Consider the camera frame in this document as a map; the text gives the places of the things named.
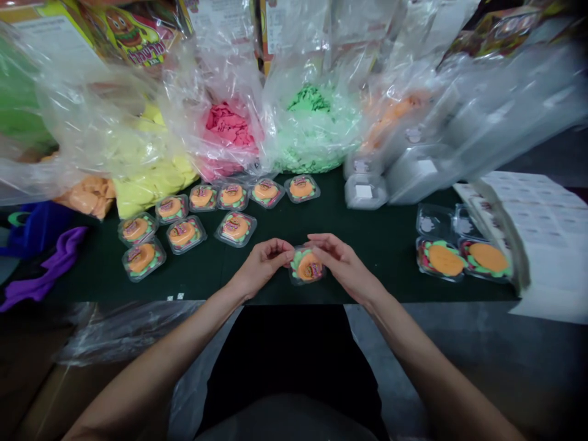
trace cardboard box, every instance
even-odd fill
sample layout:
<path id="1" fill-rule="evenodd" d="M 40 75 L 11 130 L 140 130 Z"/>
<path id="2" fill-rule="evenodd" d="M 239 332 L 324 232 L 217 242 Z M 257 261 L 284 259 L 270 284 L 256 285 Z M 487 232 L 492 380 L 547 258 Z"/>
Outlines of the cardboard box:
<path id="1" fill-rule="evenodd" d="M 7 440 L 53 368 L 53 355 L 73 333 L 71 325 L 22 320 L 11 311 L 0 320 L 0 439 Z"/>
<path id="2" fill-rule="evenodd" d="M 0 315 L 0 439 L 55 441 L 131 360 L 62 366 L 53 363 L 75 327 L 56 325 L 59 310 L 21 304 Z M 79 328 L 92 317 L 87 308 Z M 165 440 L 173 390 L 149 416 L 139 441 Z"/>
<path id="3" fill-rule="evenodd" d="M 82 19 L 80 7 L 74 0 L 39 1 L 26 6 L 0 8 L 0 20 L 10 23 L 23 35 L 34 52 L 42 53 L 54 62 L 67 59 L 88 70 L 104 69 L 100 43 Z"/>

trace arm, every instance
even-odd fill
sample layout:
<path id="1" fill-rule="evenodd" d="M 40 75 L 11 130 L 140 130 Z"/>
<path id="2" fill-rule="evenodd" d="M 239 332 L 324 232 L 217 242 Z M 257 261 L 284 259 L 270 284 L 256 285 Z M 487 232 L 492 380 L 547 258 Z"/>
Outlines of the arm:
<path id="1" fill-rule="evenodd" d="M 255 245 L 231 281 L 112 380 L 64 440 L 109 440 L 136 433 L 231 314 L 292 260 L 293 250 L 279 239 Z"/>
<path id="2" fill-rule="evenodd" d="M 309 246 L 373 318 L 439 429 L 458 440 L 524 441 L 520 432 L 451 364 L 353 249 L 330 234 Z"/>

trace stacked plastic trays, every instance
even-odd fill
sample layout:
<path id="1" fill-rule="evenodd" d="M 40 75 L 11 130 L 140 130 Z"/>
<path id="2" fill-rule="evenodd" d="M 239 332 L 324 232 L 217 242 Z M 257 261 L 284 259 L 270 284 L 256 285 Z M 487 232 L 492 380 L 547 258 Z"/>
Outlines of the stacked plastic trays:
<path id="1" fill-rule="evenodd" d="M 351 153 L 345 159 L 345 202 L 348 208 L 374 210 L 388 200 L 381 155 Z"/>
<path id="2" fill-rule="evenodd" d="M 583 68 L 566 46 L 528 48 L 489 70 L 468 59 L 442 72 L 454 79 L 431 110 L 386 145 L 388 203 L 417 203 L 477 179 L 588 118 Z"/>

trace finger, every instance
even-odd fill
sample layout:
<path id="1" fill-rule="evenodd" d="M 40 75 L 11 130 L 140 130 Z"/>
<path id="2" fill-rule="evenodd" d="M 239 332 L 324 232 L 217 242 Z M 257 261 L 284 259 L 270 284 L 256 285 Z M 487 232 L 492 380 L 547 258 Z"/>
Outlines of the finger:
<path id="1" fill-rule="evenodd" d="M 339 239 L 337 236 L 335 236 L 334 234 L 331 234 L 331 233 L 309 234 L 308 238 L 310 240 L 328 242 L 335 247 L 337 245 L 344 245 L 345 244 L 345 242 L 343 242 L 341 239 Z"/>
<path id="2" fill-rule="evenodd" d="M 286 252 L 283 252 L 283 253 L 279 254 L 278 256 L 274 257 L 273 259 L 268 260 L 267 263 L 269 263 L 269 265 L 271 266 L 271 269 L 275 273 L 277 271 L 277 269 L 280 268 L 280 266 L 284 266 L 284 265 L 290 263 L 293 259 L 294 259 L 294 251 L 286 251 Z"/>
<path id="3" fill-rule="evenodd" d="M 280 239 L 273 238 L 265 242 L 259 242 L 256 247 L 259 249 L 260 260 L 269 260 L 273 255 L 281 252 Z"/>
<path id="4" fill-rule="evenodd" d="M 281 239 L 280 239 L 280 242 L 282 244 L 282 251 L 294 251 L 294 246 L 291 245 L 290 243 L 288 243 L 284 240 L 281 240 Z"/>
<path id="5" fill-rule="evenodd" d="M 328 244 L 328 247 L 321 247 L 321 248 L 327 248 L 329 251 L 335 251 L 339 256 L 343 255 L 343 252 L 345 251 L 345 242 L 343 242 L 341 239 L 339 239 L 337 236 L 335 236 L 334 234 L 331 233 L 322 233 L 322 234 L 309 234 L 308 238 L 311 241 L 321 241 L 321 242 L 326 242 Z"/>
<path id="6" fill-rule="evenodd" d="M 308 248 L 321 248 L 321 250 L 327 251 L 327 253 L 331 254 L 337 260 L 342 260 L 343 253 L 345 252 L 345 244 L 343 244 L 341 247 L 335 247 L 326 241 L 311 240 L 304 245 Z"/>
<path id="7" fill-rule="evenodd" d="M 315 247 L 312 249 L 312 252 L 318 257 L 318 259 L 322 263 L 331 268 L 331 270 L 337 270 L 341 265 L 341 262 L 339 260 L 335 259 L 326 251 L 321 250 L 321 248 Z"/>

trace cartoon burger illustration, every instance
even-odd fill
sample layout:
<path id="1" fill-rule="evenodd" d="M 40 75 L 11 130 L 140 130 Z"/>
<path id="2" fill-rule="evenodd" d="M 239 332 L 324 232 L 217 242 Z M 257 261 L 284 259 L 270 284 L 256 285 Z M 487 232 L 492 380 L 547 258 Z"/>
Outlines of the cartoon burger illustration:
<path id="1" fill-rule="evenodd" d="M 106 18 L 110 29 L 115 35 L 116 44 L 119 48 L 123 46 L 136 47 L 142 43 L 143 38 L 141 37 L 141 32 L 145 35 L 146 31 L 135 27 L 121 12 L 114 8 L 108 8 L 106 10 Z"/>

